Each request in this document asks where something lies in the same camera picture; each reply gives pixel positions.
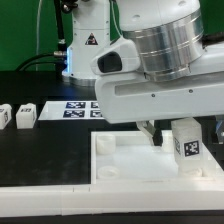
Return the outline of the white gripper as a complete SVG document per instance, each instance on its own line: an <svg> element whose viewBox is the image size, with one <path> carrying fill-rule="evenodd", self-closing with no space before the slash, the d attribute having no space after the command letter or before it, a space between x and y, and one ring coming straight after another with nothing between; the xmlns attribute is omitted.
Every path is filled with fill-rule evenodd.
<svg viewBox="0 0 224 224"><path fill-rule="evenodd" d="M206 47L190 64L190 74L176 80L153 82L137 71L139 66L137 47L125 38L92 59L96 98L108 122L138 121L137 128L161 146L161 130L147 120L224 114L224 42Z"/></svg>

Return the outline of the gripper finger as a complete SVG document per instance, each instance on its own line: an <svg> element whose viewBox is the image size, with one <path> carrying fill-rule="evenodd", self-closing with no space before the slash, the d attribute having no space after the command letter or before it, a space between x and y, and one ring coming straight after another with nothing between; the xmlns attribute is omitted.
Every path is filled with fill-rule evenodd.
<svg viewBox="0 0 224 224"><path fill-rule="evenodd" d="M219 144L224 144L224 115L216 116L216 135Z"/></svg>

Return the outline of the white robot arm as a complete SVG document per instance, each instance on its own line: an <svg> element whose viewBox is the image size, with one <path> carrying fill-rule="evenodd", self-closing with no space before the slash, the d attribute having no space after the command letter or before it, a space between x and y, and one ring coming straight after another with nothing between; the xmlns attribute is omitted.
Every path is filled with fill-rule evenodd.
<svg viewBox="0 0 224 224"><path fill-rule="evenodd" d="M224 38L203 30L199 0L67 0L66 81L93 85L103 117L134 122L224 114Z"/></svg>

